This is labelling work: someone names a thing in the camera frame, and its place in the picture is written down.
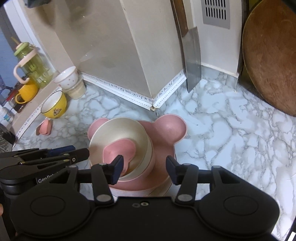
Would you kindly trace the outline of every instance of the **pink handle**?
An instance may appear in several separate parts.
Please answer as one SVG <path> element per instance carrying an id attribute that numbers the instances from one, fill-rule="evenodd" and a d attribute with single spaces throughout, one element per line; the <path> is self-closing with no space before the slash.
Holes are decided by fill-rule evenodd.
<path id="1" fill-rule="evenodd" d="M 20 64 L 18 63 L 13 69 L 13 75 L 17 79 L 18 82 L 20 82 L 21 84 L 24 85 L 29 82 L 30 78 L 26 78 L 26 80 L 23 80 L 21 77 L 19 77 L 19 75 L 17 74 L 17 69 L 19 67 L 20 67 Z"/>
<path id="2" fill-rule="evenodd" d="M 111 163 L 117 155 L 123 155 L 124 164 L 121 176 L 123 176 L 129 167 L 130 161 L 135 157 L 136 145 L 127 138 L 119 139 L 107 145 L 103 150 L 103 162 Z"/>

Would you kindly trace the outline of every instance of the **yellow mug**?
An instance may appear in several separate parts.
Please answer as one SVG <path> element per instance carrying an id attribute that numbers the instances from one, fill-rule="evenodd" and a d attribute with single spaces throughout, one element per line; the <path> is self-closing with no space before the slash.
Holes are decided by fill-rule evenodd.
<path id="1" fill-rule="evenodd" d="M 15 96 L 15 102 L 18 104 L 24 104 L 26 102 L 31 101 L 38 92 L 37 85 L 32 81 L 29 80 L 26 84 L 23 85 L 22 88 L 19 89 L 19 93 Z M 21 96 L 24 102 L 19 102 L 17 100 L 18 96 Z"/>

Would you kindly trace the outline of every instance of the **wooden cutting board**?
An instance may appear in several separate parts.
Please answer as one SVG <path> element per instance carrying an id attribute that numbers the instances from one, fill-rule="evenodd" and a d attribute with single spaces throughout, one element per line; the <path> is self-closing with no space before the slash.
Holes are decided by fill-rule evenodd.
<path id="1" fill-rule="evenodd" d="M 281 0 L 262 0 L 242 35 L 250 78 L 275 108 L 296 116 L 296 14 Z"/>

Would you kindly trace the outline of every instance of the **yellow bowl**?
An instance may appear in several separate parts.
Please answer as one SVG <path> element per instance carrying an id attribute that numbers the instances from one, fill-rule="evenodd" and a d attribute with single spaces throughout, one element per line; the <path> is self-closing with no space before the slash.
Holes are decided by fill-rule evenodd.
<path id="1" fill-rule="evenodd" d="M 62 91 L 57 91 L 45 100 L 41 107 L 41 113 L 51 119 L 59 118 L 65 113 L 66 106 L 66 96 Z"/>

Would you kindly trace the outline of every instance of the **bottle lid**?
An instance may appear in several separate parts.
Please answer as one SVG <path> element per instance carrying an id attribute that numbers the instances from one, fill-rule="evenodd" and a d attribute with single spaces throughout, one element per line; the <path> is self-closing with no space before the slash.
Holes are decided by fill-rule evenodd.
<path id="1" fill-rule="evenodd" d="M 17 56 L 24 48 L 29 46 L 29 42 L 23 42 L 20 43 L 17 47 L 16 47 L 16 51 L 14 53 L 14 56 Z"/>

